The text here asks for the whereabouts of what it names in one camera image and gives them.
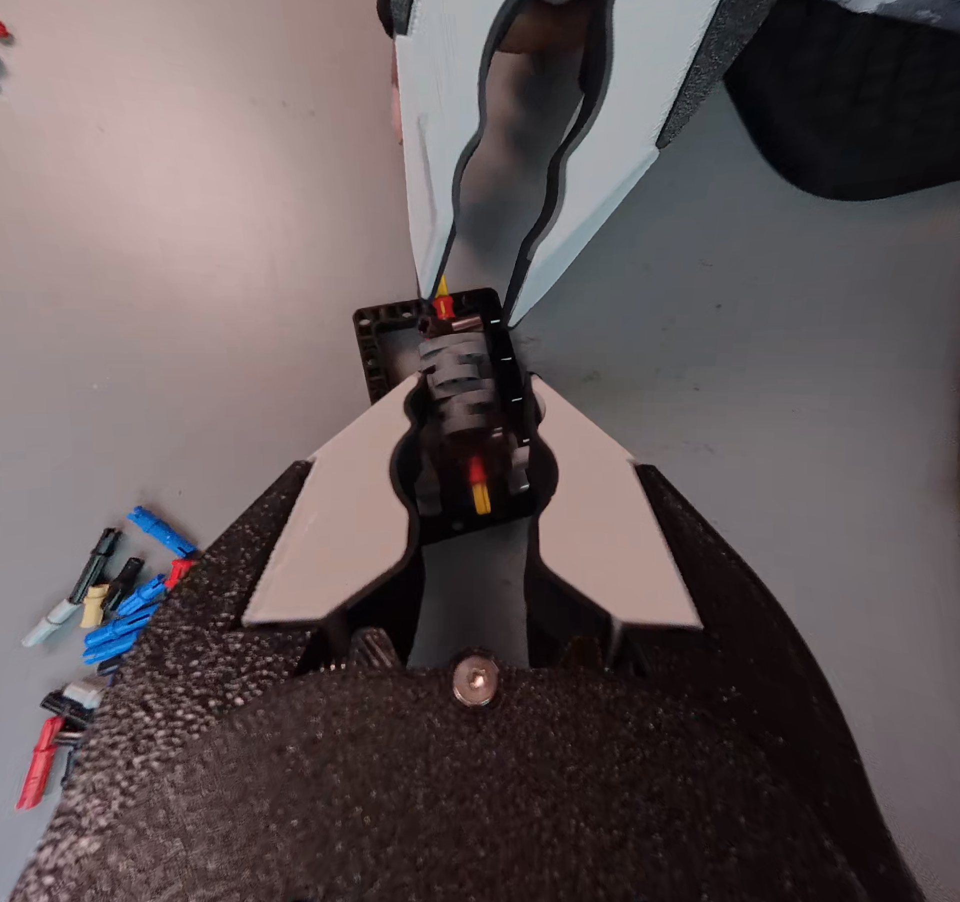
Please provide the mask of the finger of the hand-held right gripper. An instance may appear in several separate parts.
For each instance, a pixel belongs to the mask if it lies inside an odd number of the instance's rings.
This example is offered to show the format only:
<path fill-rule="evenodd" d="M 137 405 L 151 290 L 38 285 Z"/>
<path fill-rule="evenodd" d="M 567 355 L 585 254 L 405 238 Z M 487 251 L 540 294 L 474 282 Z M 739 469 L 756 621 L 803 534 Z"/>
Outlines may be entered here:
<path fill-rule="evenodd" d="M 657 141 L 720 0 L 605 0 L 596 98 L 552 161 L 556 195 L 513 271 L 511 327 L 540 302 L 658 158 Z"/>
<path fill-rule="evenodd" d="M 498 36 L 523 0 L 411 0 L 394 38 L 410 241 L 423 298 L 453 245 L 467 164 L 486 123 Z"/>

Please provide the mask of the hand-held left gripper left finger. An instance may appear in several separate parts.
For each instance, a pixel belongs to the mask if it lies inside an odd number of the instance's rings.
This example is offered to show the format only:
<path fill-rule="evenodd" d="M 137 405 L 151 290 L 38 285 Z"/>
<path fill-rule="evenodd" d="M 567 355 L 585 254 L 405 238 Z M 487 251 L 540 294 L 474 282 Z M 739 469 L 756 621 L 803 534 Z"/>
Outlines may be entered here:
<path fill-rule="evenodd" d="M 422 376 L 408 376 L 307 459 L 308 472 L 255 584 L 247 630 L 320 630 L 326 656 L 346 654 L 354 631 L 389 632 L 409 660 L 424 593 L 415 507 L 402 491 L 419 468 L 410 407 Z"/>

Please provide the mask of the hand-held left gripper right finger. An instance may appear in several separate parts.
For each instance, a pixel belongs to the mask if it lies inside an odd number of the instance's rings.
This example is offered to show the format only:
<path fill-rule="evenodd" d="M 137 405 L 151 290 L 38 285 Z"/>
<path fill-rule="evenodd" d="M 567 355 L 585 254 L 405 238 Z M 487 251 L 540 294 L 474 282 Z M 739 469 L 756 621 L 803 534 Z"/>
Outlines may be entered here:
<path fill-rule="evenodd" d="M 523 575 L 532 668 L 585 657 L 643 667 L 643 634 L 703 634 L 634 456 L 539 376 L 529 376 L 534 499 Z"/>

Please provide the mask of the black toy frame assembly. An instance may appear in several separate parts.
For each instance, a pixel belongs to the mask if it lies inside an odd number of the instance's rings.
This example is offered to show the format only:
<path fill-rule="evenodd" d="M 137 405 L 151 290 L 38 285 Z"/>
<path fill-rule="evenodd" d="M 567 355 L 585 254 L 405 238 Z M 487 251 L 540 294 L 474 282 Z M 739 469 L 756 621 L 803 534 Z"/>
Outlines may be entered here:
<path fill-rule="evenodd" d="M 533 515 L 530 449 L 538 408 L 497 291 L 475 287 L 432 300 L 357 308 L 352 325 L 369 400 L 408 377 L 414 431 L 404 486 L 427 546 Z"/>

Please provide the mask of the grey desk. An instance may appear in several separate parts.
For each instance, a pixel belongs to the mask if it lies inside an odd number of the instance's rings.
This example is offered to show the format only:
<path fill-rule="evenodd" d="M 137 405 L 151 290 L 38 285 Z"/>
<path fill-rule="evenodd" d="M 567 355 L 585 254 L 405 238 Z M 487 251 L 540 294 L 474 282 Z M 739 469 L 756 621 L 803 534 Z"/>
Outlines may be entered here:
<path fill-rule="evenodd" d="M 137 504 L 202 546 L 369 405 L 417 293 L 375 0 L 2 0 L 2 900 L 81 633 L 21 639 Z M 929 899 L 958 900 L 958 186 L 777 176 L 722 88 L 516 346 L 810 645 Z"/>

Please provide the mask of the pile of colourful toy pins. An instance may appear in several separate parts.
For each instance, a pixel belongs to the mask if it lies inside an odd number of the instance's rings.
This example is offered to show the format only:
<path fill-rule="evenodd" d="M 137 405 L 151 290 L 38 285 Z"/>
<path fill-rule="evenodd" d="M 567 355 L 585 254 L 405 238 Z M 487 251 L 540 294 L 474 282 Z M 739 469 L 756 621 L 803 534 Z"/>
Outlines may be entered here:
<path fill-rule="evenodd" d="M 150 508 L 134 507 L 126 514 L 126 523 L 169 554 L 169 567 L 143 581 L 140 577 L 145 559 L 134 555 L 126 559 L 113 578 L 108 578 L 109 563 L 124 535 L 121 527 L 109 525 L 90 549 L 68 594 L 21 639 L 24 648 L 40 647 L 77 622 L 84 633 L 80 661 L 90 668 L 90 674 L 47 692 L 42 698 L 41 708 L 47 717 L 21 784 L 15 805 L 18 812 L 31 811 L 42 803 L 60 752 L 66 753 L 61 781 L 66 784 L 112 677 L 166 596 L 199 559 L 198 546 Z"/>

